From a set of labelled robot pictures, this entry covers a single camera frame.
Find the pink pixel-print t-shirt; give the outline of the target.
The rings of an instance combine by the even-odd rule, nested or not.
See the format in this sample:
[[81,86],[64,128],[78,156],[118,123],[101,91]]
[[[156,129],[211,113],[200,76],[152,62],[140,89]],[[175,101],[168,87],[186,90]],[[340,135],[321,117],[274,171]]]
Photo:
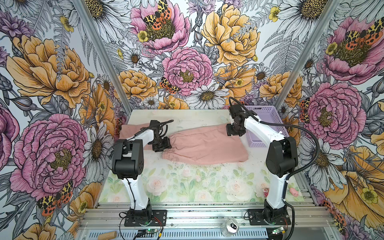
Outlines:
[[148,126],[149,126],[149,123],[141,124],[141,125],[122,125],[118,140],[130,139],[136,133],[138,133],[142,128],[147,128]]

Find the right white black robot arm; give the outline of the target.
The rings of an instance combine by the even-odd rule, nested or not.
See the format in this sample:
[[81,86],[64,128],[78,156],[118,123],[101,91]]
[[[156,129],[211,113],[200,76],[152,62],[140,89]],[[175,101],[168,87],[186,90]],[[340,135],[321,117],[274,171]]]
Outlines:
[[268,147],[265,163],[270,172],[269,194],[261,212],[248,211],[250,223],[253,225],[261,221],[266,225],[293,224],[294,217],[290,217],[287,211],[286,193],[290,174],[298,165],[296,140],[275,131],[272,127],[278,124],[262,121],[256,113],[240,103],[230,105],[229,112],[233,123],[226,126],[228,136],[241,137],[251,132]]

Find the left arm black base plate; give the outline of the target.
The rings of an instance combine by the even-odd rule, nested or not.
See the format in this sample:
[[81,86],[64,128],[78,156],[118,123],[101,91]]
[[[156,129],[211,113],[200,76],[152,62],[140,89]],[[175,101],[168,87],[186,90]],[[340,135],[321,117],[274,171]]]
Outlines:
[[123,217],[125,227],[165,227],[167,210],[129,210]]

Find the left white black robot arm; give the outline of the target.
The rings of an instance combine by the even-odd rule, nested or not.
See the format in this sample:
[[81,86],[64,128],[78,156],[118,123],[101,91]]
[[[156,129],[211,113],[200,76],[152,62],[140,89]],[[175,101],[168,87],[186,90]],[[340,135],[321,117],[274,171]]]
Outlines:
[[145,146],[151,146],[154,152],[172,148],[166,136],[168,124],[172,122],[152,120],[149,126],[141,128],[129,138],[118,140],[114,145],[111,170],[122,180],[131,199],[130,209],[123,217],[126,227],[148,226],[153,220],[167,217],[167,211],[153,211],[141,174],[144,170]]

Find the pink garments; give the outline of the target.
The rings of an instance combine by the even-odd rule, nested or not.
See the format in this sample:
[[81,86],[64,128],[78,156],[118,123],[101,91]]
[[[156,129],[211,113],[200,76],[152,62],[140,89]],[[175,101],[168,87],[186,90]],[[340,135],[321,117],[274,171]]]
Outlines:
[[249,154],[239,136],[228,136],[226,124],[189,129],[170,136],[172,148],[162,158],[190,165],[246,162]]

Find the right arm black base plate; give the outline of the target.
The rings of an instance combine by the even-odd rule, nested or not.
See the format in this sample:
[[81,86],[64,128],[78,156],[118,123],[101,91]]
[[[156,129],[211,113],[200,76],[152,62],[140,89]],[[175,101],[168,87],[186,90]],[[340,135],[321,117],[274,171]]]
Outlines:
[[248,209],[246,215],[251,226],[288,226],[291,224],[291,219],[286,209]]

